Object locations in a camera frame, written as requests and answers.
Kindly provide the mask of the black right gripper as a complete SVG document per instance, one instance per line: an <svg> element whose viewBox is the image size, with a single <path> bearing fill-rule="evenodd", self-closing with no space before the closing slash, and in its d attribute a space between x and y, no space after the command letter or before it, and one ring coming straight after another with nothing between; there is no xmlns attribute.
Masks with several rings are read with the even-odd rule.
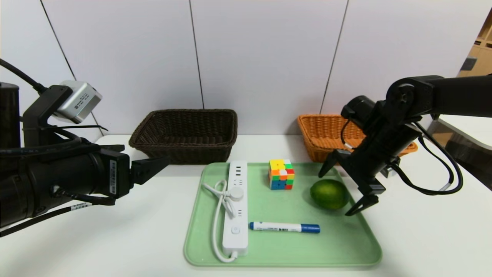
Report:
<svg viewBox="0 0 492 277"><path fill-rule="evenodd" d="M413 125L384 125L370 131L353 152L334 150L327 155L318 177L325 176L339 163L364 195L345 216L354 216L379 202L377 194L383 193L385 188L376 179L376 175L390 165L399 165L399 154L420 134Z"/></svg>

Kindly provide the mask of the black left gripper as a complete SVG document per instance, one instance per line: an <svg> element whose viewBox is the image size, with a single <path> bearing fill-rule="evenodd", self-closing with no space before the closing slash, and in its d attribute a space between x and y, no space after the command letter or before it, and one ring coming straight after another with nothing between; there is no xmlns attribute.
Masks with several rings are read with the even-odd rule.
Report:
<svg viewBox="0 0 492 277"><path fill-rule="evenodd" d="M49 181L51 198L118 199L132 184L143 185L170 165L168 157L134 160L120 148L76 148L56 155L54 180Z"/></svg>

